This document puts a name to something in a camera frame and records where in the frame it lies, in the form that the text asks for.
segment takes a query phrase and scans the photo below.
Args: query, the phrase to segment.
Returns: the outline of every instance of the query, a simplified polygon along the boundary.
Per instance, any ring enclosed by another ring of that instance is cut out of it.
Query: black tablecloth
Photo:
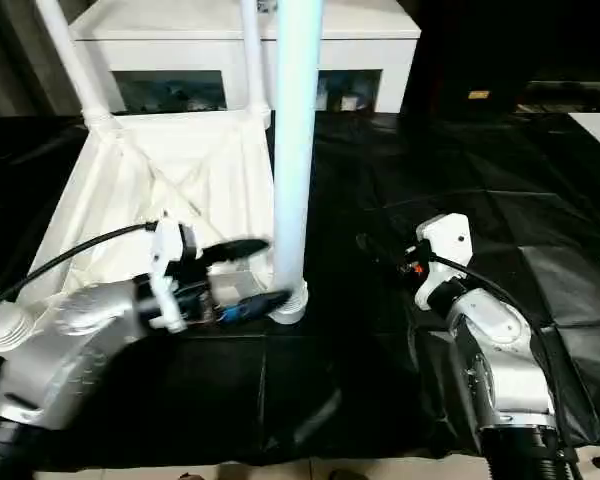
[[[0,120],[0,288],[26,272],[85,136],[76,120]],[[46,468],[472,451],[470,427],[436,395],[448,345],[418,343],[427,315],[354,240],[365,231],[398,251],[445,212],[469,216],[471,265],[545,322],[574,439],[600,442],[598,142],[560,115],[324,114],[314,153],[305,319],[133,345],[50,436]],[[416,362],[416,345],[439,360]]]

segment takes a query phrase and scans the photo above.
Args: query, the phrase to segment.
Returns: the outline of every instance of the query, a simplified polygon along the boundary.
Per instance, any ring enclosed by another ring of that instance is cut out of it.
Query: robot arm
[[[444,319],[442,328],[461,365],[459,380],[438,379],[437,384],[448,388],[459,383],[464,398],[470,398],[472,418],[461,423],[472,424],[493,478],[568,478],[566,461],[573,458],[559,442],[554,399],[532,351],[529,322],[450,266],[466,267],[471,259],[467,217],[436,217],[420,225],[416,234],[418,243],[406,249],[403,263],[394,264],[393,270],[415,290],[420,309]],[[377,244],[360,237],[358,244],[386,267],[389,256]],[[440,257],[451,262],[436,261]],[[439,326],[417,327],[425,342],[440,331]],[[419,359],[421,364],[427,361]]]
[[[200,323],[258,318],[284,304],[287,292],[224,308],[212,296],[211,264],[248,257],[267,246],[249,239],[198,249],[192,232],[163,219],[154,235],[149,274],[90,285],[44,312],[30,336],[4,355],[0,478],[20,478],[14,468],[27,470],[30,442],[44,430],[66,428],[109,361],[126,346],[159,330],[177,333]]]

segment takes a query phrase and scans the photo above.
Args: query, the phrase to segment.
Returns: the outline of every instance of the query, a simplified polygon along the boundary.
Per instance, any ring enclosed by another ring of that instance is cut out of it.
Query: table
[[[275,107],[277,14],[260,14],[267,99]],[[111,72],[219,71],[226,106],[247,103],[236,0],[99,0],[71,25],[111,111],[125,104]],[[395,0],[325,0],[321,70],[381,71],[375,110],[398,113],[420,29]]]
[[[42,217],[84,141],[80,120],[55,122],[0,120],[2,288],[26,272],[33,252],[22,245],[42,238]],[[56,173],[44,188],[29,181],[36,168]],[[51,436],[44,468],[470,451],[429,416],[441,412],[422,408],[409,328],[422,313],[353,241],[367,231],[401,248],[413,226],[441,210],[471,218],[476,270],[556,322],[547,332],[569,353],[559,363],[574,439],[600,442],[597,140],[566,115],[454,123],[320,114],[306,318],[132,346],[72,428]]]

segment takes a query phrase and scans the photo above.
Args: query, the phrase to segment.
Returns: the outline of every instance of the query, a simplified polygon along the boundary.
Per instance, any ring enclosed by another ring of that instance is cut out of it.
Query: orange label
[[[489,98],[489,90],[471,90],[469,92],[469,100],[485,100]]]

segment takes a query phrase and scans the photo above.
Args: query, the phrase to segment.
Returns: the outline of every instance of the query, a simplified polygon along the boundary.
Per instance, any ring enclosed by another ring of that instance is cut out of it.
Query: white pole
[[[308,301],[302,277],[323,0],[279,0],[275,139],[274,288],[293,289],[272,318],[290,324]]]
[[[82,104],[82,115],[85,122],[87,125],[92,125],[106,121],[111,115],[105,108],[89,72],[78,57],[78,52],[71,39],[69,25],[58,1],[36,0],[36,3],[60,60]]]
[[[258,26],[257,0],[241,0],[242,31],[244,37],[245,62],[247,65],[247,83],[249,86],[249,104],[247,109],[261,115],[265,128],[271,124],[271,109],[264,93],[262,45]]]

